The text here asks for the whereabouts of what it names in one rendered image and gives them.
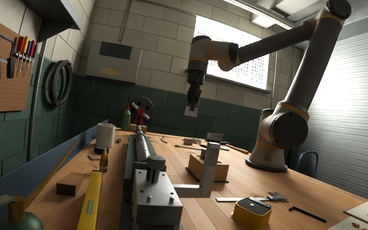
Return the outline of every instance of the glass block window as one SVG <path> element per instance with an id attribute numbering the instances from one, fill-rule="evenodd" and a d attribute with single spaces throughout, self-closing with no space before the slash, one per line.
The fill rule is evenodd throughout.
<path id="1" fill-rule="evenodd" d="M 197 16 L 195 24 L 194 37 L 206 35 L 213 41 L 233 42 L 239 47 L 261 40 L 247 32 L 201 16 Z M 222 71 L 217 61 L 210 60 L 207 74 L 266 89 L 268 65 L 269 54 L 234 67 L 228 72 Z"/>

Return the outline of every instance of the glue bottle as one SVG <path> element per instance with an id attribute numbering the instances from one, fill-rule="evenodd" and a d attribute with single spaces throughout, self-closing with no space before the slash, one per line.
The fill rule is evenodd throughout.
<path id="1" fill-rule="evenodd" d="M 102 156 L 100 157 L 99 169 L 103 172 L 107 172 L 108 163 L 109 163 L 109 160 L 107 156 L 107 151 L 105 149 L 103 150 Z"/>
<path id="2" fill-rule="evenodd" d="M 121 118 L 121 130 L 129 131 L 130 128 L 130 108 L 127 104 L 126 110 L 123 112 L 123 117 Z"/>

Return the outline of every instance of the hammer handle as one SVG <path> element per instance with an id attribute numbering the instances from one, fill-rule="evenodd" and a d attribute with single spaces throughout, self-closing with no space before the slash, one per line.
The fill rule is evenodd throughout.
<path id="1" fill-rule="evenodd" d="M 229 144 L 225 144 L 226 146 L 232 148 L 232 149 L 235 149 L 235 150 L 238 150 L 240 151 L 241 153 L 244 153 L 244 154 L 249 154 L 248 150 L 245 150 L 245 149 L 240 149 L 240 148 L 237 148 L 237 147 L 234 147 L 232 145 L 229 145 Z"/>

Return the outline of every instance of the blue metal handle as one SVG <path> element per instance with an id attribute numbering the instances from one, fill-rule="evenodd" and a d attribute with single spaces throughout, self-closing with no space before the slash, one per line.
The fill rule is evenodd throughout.
<path id="1" fill-rule="evenodd" d="M 5 40 L 9 41 L 10 43 L 12 43 L 12 47 L 11 47 L 11 54 L 9 54 L 9 58 L 12 58 L 12 53 L 13 53 L 13 41 L 9 40 L 8 38 L 0 35 L 1 38 L 4 38 Z"/>
<path id="2" fill-rule="evenodd" d="M 299 157 L 298 168 L 296 169 L 296 172 L 299 172 L 299 169 L 301 168 L 302 157 L 308 153 L 314 153 L 316 155 L 316 164 L 314 166 L 314 171 L 313 171 L 313 178 L 314 178 L 316 176 L 317 162 L 319 161 L 319 155 L 315 151 L 306 151 L 302 153 L 301 157 Z"/>

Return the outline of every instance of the wooden tabletop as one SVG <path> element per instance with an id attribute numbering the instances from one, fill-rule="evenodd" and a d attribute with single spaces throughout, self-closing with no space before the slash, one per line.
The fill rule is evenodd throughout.
<path id="1" fill-rule="evenodd" d="M 129 134 L 134 133 L 117 129 L 115 140 L 121 138 L 121 142 L 114 143 L 109 151 L 108 171 L 103 173 L 98 230 L 119 228 Z M 175 144 L 182 145 L 182 138 L 166 135 L 166 144 L 158 136 L 147 136 L 157 155 L 166 158 L 166 173 L 173 184 L 198 184 L 185 167 L 190 154 L 200 154 L 200 150 L 174 147 Z M 94 147 L 95 140 L 58 171 L 26 209 L 42 221 L 45 230 L 76 230 L 90 175 L 96 169 L 88 158 L 88 155 L 98 155 L 94 153 Z M 293 170 L 276 173 L 253 168 L 245 163 L 247 156 L 233 149 L 219 152 L 219 159 L 229 164 L 229 183 L 215 183 L 210 198 L 180 198 L 184 206 L 181 216 L 184 230 L 248 230 L 231 218 L 235 203 L 219 203 L 216 197 L 265 197 L 268 192 L 281 193 L 289 203 L 270 202 L 272 215 L 264 230 L 325 230 L 349 217 L 343 211 L 368 201 Z M 87 176 L 75 197 L 57 195 L 56 183 L 70 172 Z M 327 223 L 299 211 L 289 211 L 292 206 L 322 217 Z"/>

